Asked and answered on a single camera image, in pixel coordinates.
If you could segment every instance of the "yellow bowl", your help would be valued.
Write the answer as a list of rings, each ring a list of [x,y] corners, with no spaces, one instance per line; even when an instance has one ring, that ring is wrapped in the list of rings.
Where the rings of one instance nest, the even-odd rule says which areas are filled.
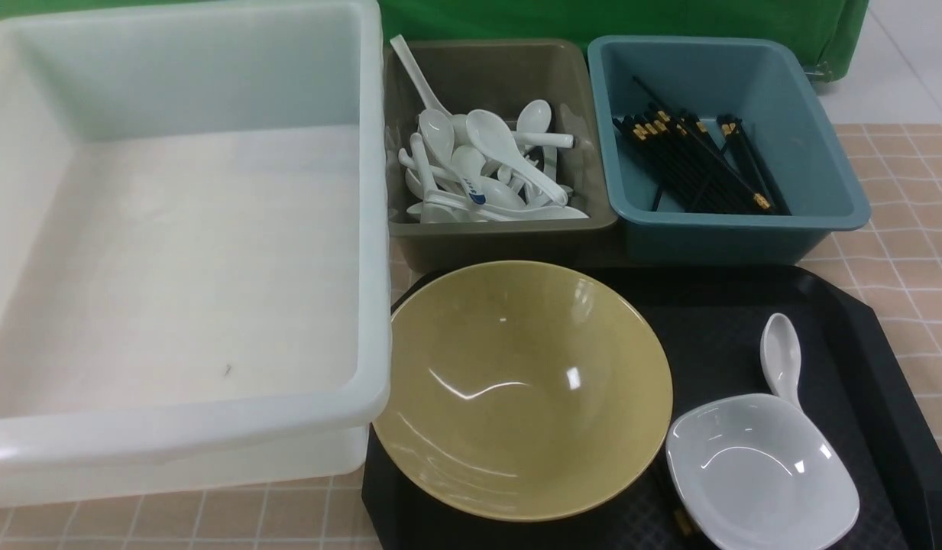
[[[393,462],[440,501],[538,522],[606,502],[651,464],[671,420],[657,337],[620,295],[529,261],[439,278],[393,314]]]

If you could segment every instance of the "bowl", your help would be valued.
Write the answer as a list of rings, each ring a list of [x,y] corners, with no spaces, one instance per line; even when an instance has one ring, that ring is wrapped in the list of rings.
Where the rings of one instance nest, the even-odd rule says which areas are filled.
[[[511,522],[607,501],[671,420],[660,342],[620,295],[551,264],[451,272],[393,314],[390,403],[374,422],[397,467],[458,510]]]
[[[679,418],[667,463],[681,501],[723,550],[820,550],[858,519],[847,467],[798,408],[764,393]]]

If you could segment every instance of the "white floor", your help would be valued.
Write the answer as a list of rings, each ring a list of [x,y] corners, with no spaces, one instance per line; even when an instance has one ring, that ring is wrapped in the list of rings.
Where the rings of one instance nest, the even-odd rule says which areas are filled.
[[[850,72],[819,92],[834,123],[942,123],[942,0],[871,0]]]

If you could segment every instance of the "spoon handle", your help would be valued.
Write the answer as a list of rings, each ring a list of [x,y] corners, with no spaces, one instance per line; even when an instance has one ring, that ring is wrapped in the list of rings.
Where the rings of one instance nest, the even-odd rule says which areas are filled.
[[[444,115],[450,116],[450,111],[443,107],[440,100],[436,98],[436,94],[433,93],[432,88],[429,87],[429,83],[426,82],[426,77],[422,75],[422,70],[419,69],[416,58],[413,57],[413,52],[410,51],[402,34],[398,34],[391,39],[390,45],[397,52],[397,56],[400,56],[400,62],[403,63],[403,68],[409,74],[410,80],[413,86],[416,87],[419,98],[422,99],[422,103],[426,108],[435,108],[437,111],[443,112]]]

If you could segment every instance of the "plastic bin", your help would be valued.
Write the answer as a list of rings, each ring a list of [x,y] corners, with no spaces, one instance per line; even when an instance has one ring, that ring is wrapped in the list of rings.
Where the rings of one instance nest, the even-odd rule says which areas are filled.
[[[0,507],[363,462],[381,34],[375,0],[0,22]]]
[[[515,121],[524,105],[544,99],[553,108],[555,132],[576,136],[576,147],[559,152],[558,183],[575,189],[571,205],[589,219],[554,222],[419,224],[405,222],[417,202],[406,188],[397,153],[409,149],[424,105],[391,49],[386,49],[386,181],[390,234],[417,272],[491,260],[544,260],[568,264],[580,248],[615,222],[604,183],[600,139],[582,52],[563,40],[462,40],[414,42],[413,56],[436,96],[450,112],[485,108]]]
[[[785,47],[740,38],[604,36],[590,44],[589,62],[607,190],[624,220],[631,260],[795,264],[831,231],[868,222],[861,184]],[[686,213],[667,198],[651,212],[655,181],[610,122],[646,108],[634,74],[671,108],[690,109],[702,121],[726,112],[742,118],[793,215]]]

